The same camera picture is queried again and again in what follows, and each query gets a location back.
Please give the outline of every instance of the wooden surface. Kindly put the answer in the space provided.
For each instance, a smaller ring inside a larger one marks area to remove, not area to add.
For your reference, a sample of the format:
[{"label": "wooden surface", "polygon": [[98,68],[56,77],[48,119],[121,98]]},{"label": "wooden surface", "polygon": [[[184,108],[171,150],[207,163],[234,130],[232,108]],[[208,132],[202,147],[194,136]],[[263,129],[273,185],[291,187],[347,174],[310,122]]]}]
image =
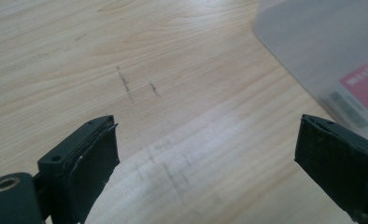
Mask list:
[{"label": "wooden surface", "polygon": [[112,114],[87,223],[351,223],[293,161],[329,118],[252,32],[257,1],[0,0],[0,175]]}]

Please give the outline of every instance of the wooden table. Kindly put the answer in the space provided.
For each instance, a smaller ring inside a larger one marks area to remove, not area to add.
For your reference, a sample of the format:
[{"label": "wooden table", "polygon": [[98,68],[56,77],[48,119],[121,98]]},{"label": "wooden table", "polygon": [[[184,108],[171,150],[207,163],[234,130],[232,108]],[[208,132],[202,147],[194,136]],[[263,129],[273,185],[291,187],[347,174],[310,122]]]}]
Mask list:
[{"label": "wooden table", "polygon": [[329,118],[252,32],[255,0],[0,0],[0,175],[115,116],[87,223],[351,223],[293,161]]}]

